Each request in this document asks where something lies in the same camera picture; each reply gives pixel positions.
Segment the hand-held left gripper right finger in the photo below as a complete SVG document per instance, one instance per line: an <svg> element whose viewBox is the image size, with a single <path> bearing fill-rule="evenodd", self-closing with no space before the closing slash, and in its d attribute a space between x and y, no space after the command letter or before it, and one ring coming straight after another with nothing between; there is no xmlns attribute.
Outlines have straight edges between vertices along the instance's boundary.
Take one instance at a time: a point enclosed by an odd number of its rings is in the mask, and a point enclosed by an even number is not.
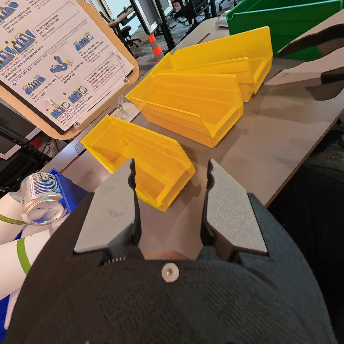
<svg viewBox="0 0 344 344"><path fill-rule="evenodd" d="M268 254L247 191L214 159L207 167L201 241L220 259L231 259L236 252Z"/></svg>

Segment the screen on black stand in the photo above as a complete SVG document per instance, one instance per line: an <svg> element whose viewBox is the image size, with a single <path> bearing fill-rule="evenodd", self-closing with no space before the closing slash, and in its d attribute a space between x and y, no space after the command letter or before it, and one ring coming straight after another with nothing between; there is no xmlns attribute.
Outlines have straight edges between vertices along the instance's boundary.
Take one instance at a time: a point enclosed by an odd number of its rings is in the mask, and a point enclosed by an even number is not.
<svg viewBox="0 0 344 344"><path fill-rule="evenodd" d="M131 0L131 5L147 35L161 28L168 51L175 48L174 38L167 17L173 12L170 0Z"/></svg>

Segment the clear acrylic board stand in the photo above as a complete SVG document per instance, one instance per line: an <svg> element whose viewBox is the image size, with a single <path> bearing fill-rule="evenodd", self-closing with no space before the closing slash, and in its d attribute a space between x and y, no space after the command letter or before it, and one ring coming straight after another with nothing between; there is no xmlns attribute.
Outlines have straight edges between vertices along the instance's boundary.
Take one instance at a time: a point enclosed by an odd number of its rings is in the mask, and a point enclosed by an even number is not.
<svg viewBox="0 0 344 344"><path fill-rule="evenodd" d="M115 102L114 110L109 114L110 117L117 117L126 122L132 122L140 111L125 96L121 95Z"/></svg>

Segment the yellow plastic bin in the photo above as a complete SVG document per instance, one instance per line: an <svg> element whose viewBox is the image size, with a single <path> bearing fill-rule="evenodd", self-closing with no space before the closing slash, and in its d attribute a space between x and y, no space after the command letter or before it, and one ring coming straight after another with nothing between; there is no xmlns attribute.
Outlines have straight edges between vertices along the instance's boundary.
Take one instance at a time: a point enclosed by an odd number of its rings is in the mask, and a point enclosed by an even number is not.
<svg viewBox="0 0 344 344"><path fill-rule="evenodd" d="M273 62L269 27L257 28L179 49L172 55L172 62L176 67L191 67L244 57L250 59L254 68L258 91Z"/></svg>
<svg viewBox="0 0 344 344"><path fill-rule="evenodd" d="M149 74L126 97L149 122L210 148L243 115L233 74Z"/></svg>
<svg viewBox="0 0 344 344"><path fill-rule="evenodd" d="M204 75L235 75L244 102L249 101L253 94L256 94L256 80L254 68L248 57L212 62L191 67L176 67L172 62L172 56L168 55L150 72L153 76L157 73L172 74L204 74Z"/></svg>
<svg viewBox="0 0 344 344"><path fill-rule="evenodd" d="M195 174L178 141L117 117L106 115L81 143L110 173L134 159L137 197L162 212Z"/></svg>

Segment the aluminium drink can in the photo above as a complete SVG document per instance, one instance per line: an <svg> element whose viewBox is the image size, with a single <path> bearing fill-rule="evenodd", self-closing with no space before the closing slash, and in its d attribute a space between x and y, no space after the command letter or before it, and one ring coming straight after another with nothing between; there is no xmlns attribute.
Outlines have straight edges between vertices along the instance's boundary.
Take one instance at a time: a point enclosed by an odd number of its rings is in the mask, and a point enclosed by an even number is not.
<svg viewBox="0 0 344 344"><path fill-rule="evenodd" d="M36 172L21 182L21 217L29 225L51 224L65 214L63 199L54 174Z"/></svg>

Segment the black equipment case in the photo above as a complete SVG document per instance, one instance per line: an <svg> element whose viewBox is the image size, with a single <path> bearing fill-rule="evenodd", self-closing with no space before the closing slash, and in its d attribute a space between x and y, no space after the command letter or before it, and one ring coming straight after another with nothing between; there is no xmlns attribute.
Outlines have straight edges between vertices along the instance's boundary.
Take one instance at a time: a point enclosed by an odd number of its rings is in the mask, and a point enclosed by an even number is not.
<svg viewBox="0 0 344 344"><path fill-rule="evenodd" d="M52 158L20 149L7 160L0 159L0 197L20 189L23 179L41 170Z"/></svg>

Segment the white green-striped paper cup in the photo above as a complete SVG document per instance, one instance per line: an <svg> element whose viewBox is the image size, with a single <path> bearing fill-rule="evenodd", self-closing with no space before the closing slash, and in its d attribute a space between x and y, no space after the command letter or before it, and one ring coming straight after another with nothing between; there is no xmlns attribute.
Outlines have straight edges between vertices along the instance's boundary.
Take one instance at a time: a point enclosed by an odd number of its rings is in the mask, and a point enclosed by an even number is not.
<svg viewBox="0 0 344 344"><path fill-rule="evenodd" d="M17 238L26 222L21 216L21 194L9 192L0 199L0 244Z"/></svg>
<svg viewBox="0 0 344 344"><path fill-rule="evenodd" d="M21 288L52 234L53 230L44 230L0 246L0 299Z"/></svg>

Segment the blue plastic bin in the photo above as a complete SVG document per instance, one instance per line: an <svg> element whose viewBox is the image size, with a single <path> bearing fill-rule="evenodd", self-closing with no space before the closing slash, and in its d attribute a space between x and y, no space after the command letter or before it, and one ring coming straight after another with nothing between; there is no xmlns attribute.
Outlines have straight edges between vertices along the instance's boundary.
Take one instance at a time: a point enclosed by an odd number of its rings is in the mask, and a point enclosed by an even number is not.
<svg viewBox="0 0 344 344"><path fill-rule="evenodd" d="M81 203L81 201L87 195L86 190L77 186L70 179L60 174L57 170L53 169L50 171L50 173L54 174L58 181L63 196L63 199L60 202L65 208L65 214L62 216L61 219L48 225L36 226L26 224L15 240L33 235L35 233L39 233L44 230L53 230L53 232L55 232L55 230L62 224L67 216L77 207L77 205ZM14 305L16 303L20 290L21 288L12 292L7 297L1 299L1 341L3 340L3 337L5 336L9 327Z"/></svg>

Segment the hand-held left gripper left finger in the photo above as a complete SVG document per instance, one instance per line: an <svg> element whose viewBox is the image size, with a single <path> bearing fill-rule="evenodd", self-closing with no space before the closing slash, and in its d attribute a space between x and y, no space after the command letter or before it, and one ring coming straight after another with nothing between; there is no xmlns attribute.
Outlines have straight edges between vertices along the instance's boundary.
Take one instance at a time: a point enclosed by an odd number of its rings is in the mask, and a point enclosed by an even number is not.
<svg viewBox="0 0 344 344"><path fill-rule="evenodd" d="M135 160L128 159L96 189L75 253L124 254L130 245L139 245L142 230L135 175Z"/></svg>

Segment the green plastic bin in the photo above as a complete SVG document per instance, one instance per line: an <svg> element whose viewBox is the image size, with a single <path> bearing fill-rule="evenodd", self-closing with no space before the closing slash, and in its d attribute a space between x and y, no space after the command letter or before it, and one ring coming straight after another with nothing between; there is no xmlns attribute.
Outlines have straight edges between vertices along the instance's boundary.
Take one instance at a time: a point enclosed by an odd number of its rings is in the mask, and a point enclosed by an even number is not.
<svg viewBox="0 0 344 344"><path fill-rule="evenodd" d="M279 50L342 9L342 0L244 0L226 19L230 35L268 26L277 58Z"/></svg>

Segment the black office chair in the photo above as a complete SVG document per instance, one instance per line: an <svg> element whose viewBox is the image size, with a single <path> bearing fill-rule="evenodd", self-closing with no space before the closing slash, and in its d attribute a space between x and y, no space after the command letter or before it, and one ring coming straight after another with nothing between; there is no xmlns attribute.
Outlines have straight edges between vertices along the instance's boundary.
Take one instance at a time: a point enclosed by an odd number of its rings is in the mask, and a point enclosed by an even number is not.
<svg viewBox="0 0 344 344"><path fill-rule="evenodd" d="M129 47L135 46L136 48L139 48L139 45L136 43L137 41L139 43L142 42L142 40L140 38L132 38L131 34L130 34L130 30L131 30L131 26L130 25L125 25L123 28L121 28L121 34L123 36L123 38L125 39L127 45Z"/></svg>

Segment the orange traffic cone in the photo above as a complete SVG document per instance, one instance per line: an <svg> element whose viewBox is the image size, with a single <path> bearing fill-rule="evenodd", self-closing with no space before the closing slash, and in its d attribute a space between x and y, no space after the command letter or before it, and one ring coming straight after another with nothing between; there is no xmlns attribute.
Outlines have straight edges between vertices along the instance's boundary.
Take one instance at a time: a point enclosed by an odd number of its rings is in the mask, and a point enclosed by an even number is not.
<svg viewBox="0 0 344 344"><path fill-rule="evenodd" d="M148 38L157 64L164 58L164 53L153 34L148 35Z"/></svg>

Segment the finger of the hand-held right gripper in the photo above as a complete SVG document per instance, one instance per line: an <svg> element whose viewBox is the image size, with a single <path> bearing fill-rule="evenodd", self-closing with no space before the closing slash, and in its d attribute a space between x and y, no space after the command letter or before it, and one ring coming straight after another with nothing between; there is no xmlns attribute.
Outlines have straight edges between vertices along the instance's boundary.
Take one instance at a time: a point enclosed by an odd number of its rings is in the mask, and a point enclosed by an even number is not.
<svg viewBox="0 0 344 344"><path fill-rule="evenodd" d="M302 87L317 101L335 98L344 89L344 50L337 49L320 59L284 69L265 85Z"/></svg>
<svg viewBox="0 0 344 344"><path fill-rule="evenodd" d="M291 41L278 51L277 57L282 58L311 47L318 48L323 56L344 47L344 10Z"/></svg>

